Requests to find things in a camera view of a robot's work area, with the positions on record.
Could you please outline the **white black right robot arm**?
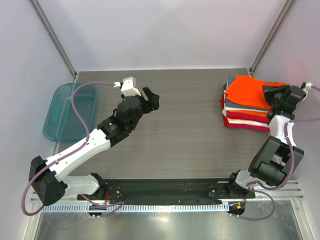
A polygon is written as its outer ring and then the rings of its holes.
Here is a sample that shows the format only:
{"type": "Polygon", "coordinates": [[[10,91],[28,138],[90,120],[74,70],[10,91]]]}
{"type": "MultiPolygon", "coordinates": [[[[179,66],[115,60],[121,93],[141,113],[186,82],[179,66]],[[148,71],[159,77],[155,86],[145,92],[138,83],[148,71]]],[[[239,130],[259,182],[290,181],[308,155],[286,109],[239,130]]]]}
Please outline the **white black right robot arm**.
{"type": "Polygon", "coordinates": [[[230,175],[226,192],[232,198],[245,197],[255,186],[277,190],[291,178],[304,157],[304,151],[296,146],[293,138],[294,110],[307,97],[310,88],[311,84],[305,82],[301,86],[262,87],[264,99],[270,105],[269,136],[248,169],[230,175]]]}

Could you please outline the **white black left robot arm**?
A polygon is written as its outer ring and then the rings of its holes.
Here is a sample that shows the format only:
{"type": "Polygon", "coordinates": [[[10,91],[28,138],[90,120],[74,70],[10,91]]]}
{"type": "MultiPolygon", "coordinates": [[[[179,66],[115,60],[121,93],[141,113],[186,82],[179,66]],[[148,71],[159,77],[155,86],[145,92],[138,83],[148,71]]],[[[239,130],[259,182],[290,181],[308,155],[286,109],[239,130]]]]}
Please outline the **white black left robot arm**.
{"type": "Polygon", "coordinates": [[[136,90],[122,92],[122,102],[88,137],[59,154],[47,159],[37,156],[31,161],[29,181],[44,206],[71,195],[83,194],[95,200],[105,197],[108,187],[97,173],[86,176],[71,176],[70,173],[98,153],[127,138],[144,114],[159,109],[159,95],[147,86],[142,90],[145,95],[136,90]]]}

